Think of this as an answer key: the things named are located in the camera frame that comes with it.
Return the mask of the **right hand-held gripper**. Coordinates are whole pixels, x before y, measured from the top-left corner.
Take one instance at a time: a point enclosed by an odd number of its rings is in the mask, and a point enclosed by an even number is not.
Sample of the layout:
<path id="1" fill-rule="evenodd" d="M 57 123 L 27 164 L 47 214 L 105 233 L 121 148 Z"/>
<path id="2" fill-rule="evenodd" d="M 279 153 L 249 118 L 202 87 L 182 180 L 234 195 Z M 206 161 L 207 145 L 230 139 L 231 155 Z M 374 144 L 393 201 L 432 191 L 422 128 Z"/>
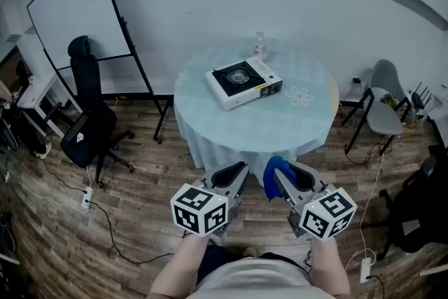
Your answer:
<path id="1" fill-rule="evenodd" d="M 295 180 L 280 169 L 274 170 L 274 180 L 282 198 L 292 206 L 288 222 L 296 237 L 309 234 L 327 240 L 345 230 L 357 210 L 348 193 L 332 184 L 325 185 L 321 174 L 310 166 L 293 161 L 288 165 Z M 300 196 L 300 191 L 309 191 L 309 195 Z"/>

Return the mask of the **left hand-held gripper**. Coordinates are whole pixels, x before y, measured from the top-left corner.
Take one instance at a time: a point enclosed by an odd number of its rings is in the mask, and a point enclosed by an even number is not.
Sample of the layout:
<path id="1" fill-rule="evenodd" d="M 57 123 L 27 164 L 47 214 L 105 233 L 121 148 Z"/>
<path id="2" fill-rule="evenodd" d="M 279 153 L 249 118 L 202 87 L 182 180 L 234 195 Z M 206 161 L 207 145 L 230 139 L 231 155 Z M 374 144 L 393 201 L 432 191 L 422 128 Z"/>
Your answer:
<path id="1" fill-rule="evenodd" d="M 235 217 L 237 197 L 249 174 L 245 162 L 229 162 L 207 170 L 203 179 L 184 184 L 170 200 L 174 224 L 200 237 L 222 237 Z M 212 183 L 229 186 L 222 188 Z"/>

